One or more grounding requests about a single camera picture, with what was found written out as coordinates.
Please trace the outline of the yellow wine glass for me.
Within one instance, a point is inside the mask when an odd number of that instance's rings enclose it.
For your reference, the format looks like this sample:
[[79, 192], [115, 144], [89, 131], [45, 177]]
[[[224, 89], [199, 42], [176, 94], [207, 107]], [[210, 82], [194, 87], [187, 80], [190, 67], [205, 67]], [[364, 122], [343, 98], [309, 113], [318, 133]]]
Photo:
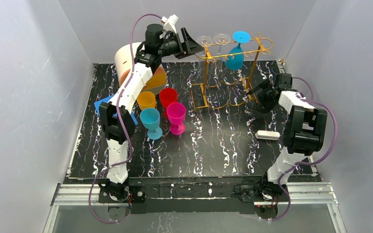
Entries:
[[150, 92], [150, 91], [141, 92], [138, 95], [136, 101], [137, 101], [138, 106], [141, 110], [156, 107], [155, 94], [153, 92]]

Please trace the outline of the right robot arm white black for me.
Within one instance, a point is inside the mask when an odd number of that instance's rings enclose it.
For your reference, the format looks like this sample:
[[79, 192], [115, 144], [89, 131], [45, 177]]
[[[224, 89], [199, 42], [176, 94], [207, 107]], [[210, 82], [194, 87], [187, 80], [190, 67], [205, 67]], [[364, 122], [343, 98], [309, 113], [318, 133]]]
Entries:
[[283, 148], [273, 165], [260, 180], [260, 189], [276, 189], [286, 185], [291, 172], [305, 157], [320, 151], [325, 136], [327, 111], [315, 108], [292, 88], [291, 74], [279, 73], [274, 82], [264, 80], [247, 95], [254, 95], [256, 110], [267, 113], [280, 105], [288, 114], [283, 133]]

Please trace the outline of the white cylindrical drawer box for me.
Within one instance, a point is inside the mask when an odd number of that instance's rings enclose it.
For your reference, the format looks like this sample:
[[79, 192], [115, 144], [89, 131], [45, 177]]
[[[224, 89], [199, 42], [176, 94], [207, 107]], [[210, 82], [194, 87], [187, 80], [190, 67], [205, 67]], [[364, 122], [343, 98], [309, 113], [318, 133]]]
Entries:
[[[121, 47], [115, 54], [116, 73], [119, 77], [119, 87], [122, 86], [125, 79], [129, 76], [132, 69], [133, 60], [130, 56], [130, 46]], [[153, 92], [158, 95], [167, 85], [167, 73], [161, 64], [154, 72], [152, 78], [144, 84], [143, 91]]]

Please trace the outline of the magenta wine glass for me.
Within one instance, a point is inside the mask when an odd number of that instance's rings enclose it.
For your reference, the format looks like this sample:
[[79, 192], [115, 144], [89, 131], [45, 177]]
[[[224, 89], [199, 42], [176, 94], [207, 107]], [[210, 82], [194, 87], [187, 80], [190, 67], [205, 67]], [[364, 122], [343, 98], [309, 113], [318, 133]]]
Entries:
[[170, 132], [174, 135], [182, 135], [185, 132], [185, 106], [179, 102], [171, 103], [167, 107], [167, 115], [170, 121]]

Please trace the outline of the light blue wine glass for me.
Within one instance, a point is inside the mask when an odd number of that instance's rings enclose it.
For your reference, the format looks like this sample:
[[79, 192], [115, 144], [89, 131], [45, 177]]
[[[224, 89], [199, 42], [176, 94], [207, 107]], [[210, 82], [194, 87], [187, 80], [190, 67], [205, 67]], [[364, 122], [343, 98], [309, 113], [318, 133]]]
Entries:
[[160, 113], [155, 108], [146, 108], [140, 113], [140, 120], [147, 129], [147, 136], [151, 140], [162, 137], [163, 131], [160, 128]]

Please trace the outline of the red wine glass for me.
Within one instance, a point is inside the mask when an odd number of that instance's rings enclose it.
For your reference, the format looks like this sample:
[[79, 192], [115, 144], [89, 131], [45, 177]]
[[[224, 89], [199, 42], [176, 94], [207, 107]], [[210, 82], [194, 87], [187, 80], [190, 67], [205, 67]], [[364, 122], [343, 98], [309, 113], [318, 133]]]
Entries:
[[161, 105], [164, 108], [164, 117], [168, 118], [167, 107], [170, 104], [178, 101], [178, 93], [173, 88], [164, 88], [159, 93], [159, 99], [160, 99]]

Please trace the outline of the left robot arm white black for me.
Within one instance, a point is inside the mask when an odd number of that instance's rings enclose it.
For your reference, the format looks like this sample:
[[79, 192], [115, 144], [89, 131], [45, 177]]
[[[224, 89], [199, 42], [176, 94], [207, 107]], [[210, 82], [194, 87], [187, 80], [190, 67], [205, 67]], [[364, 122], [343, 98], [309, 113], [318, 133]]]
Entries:
[[131, 160], [131, 137], [135, 132], [132, 109], [147, 82], [162, 64], [163, 57], [174, 55], [182, 59], [203, 51], [204, 48], [189, 35], [186, 28], [150, 24], [142, 42], [130, 42], [115, 55], [116, 67], [127, 72], [116, 94], [101, 102], [99, 117], [106, 137], [109, 154], [107, 179], [123, 184], [128, 178], [126, 164]]

